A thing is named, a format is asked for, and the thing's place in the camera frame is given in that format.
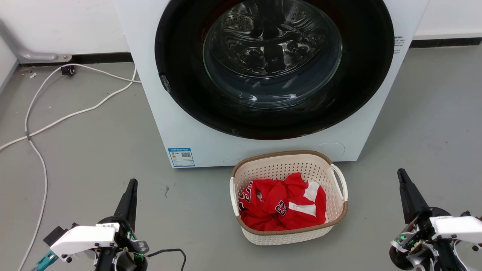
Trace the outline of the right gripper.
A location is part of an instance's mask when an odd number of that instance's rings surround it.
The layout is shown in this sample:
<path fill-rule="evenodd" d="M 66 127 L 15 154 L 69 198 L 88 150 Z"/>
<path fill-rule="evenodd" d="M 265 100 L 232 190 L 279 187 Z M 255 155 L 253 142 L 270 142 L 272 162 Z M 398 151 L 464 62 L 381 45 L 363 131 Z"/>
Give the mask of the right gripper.
<path fill-rule="evenodd" d="M 403 231 L 391 242 L 391 262 L 405 271 L 473 271 L 457 251 L 462 242 L 481 251 L 482 225 L 470 212 L 451 216 L 430 208 L 405 169 L 397 171 L 404 221 Z"/>

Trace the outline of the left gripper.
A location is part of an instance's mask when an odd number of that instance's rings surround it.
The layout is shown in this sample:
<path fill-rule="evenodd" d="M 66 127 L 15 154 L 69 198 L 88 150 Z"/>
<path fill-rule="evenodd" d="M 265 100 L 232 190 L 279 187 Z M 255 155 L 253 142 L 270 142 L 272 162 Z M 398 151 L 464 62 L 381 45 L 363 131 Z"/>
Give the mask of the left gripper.
<path fill-rule="evenodd" d="M 146 271 L 149 246 L 135 233 L 138 181 L 129 180 L 113 216 L 95 226 L 74 223 L 71 229 L 57 227 L 44 242 L 50 251 L 43 257 L 46 271 L 57 260 L 71 263 L 79 253 L 92 257 L 96 271 Z"/>

